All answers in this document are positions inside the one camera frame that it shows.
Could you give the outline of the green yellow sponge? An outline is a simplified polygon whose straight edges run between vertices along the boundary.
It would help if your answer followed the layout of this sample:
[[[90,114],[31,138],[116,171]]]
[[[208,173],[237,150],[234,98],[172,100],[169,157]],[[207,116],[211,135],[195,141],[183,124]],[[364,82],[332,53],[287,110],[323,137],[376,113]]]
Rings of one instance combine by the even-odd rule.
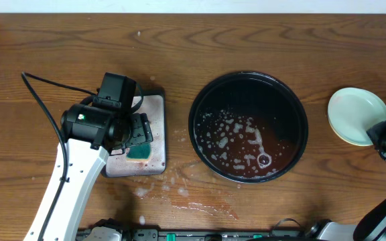
[[[151,145],[149,143],[132,146],[126,154],[127,161],[146,162],[151,156]]]

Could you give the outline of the light green plate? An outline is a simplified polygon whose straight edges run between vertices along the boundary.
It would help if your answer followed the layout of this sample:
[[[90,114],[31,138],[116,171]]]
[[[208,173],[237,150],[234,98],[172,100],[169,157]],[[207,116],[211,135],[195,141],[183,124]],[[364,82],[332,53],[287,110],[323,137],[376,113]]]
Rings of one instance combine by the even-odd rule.
[[[368,90],[342,88],[331,96],[327,114],[328,122],[340,135],[352,141],[370,143],[367,130],[386,121],[386,104]]]

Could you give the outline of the yellow plate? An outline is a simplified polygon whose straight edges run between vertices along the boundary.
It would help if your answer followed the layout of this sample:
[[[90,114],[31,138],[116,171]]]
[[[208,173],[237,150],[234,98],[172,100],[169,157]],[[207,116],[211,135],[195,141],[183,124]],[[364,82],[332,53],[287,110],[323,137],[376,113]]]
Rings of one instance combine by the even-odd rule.
[[[332,123],[329,121],[329,125],[330,125],[330,128],[332,129],[332,131],[334,132],[334,134],[341,140],[343,140],[344,142],[346,143],[349,143],[351,145],[355,145],[355,146],[359,146],[359,147],[369,147],[372,145],[372,143],[364,143],[364,142],[356,142],[356,141],[352,141],[350,139],[347,139],[345,137],[343,137],[342,135],[340,135],[336,129],[334,128],[334,126],[332,125]]]

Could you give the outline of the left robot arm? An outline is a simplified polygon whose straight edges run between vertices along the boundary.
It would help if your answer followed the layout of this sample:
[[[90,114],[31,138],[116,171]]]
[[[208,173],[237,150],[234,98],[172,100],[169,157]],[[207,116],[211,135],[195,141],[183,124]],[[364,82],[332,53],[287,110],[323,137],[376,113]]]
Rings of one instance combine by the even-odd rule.
[[[162,102],[123,115],[75,104],[62,120],[66,138],[26,240],[73,240],[99,175],[155,175],[166,167]]]

